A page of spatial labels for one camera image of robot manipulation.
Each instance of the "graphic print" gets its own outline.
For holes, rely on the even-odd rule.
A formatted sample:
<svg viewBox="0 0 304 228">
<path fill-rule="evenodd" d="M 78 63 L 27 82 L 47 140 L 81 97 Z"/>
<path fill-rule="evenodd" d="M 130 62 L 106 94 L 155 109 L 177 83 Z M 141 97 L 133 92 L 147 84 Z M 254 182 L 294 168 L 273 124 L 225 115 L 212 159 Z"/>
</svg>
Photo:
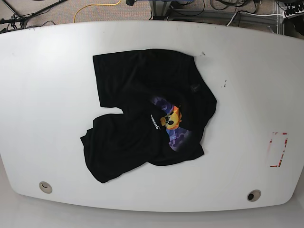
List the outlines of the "graphic print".
<svg viewBox="0 0 304 228">
<path fill-rule="evenodd" d="M 172 105 L 161 97 L 154 97 L 152 103 L 166 113 L 166 115 L 161 118 L 161 124 L 166 127 L 166 131 L 169 135 L 169 146 L 174 151 L 178 151 L 179 147 L 190 135 L 190 131 L 179 127 L 180 122 L 182 122 L 180 108 Z"/>
</svg>

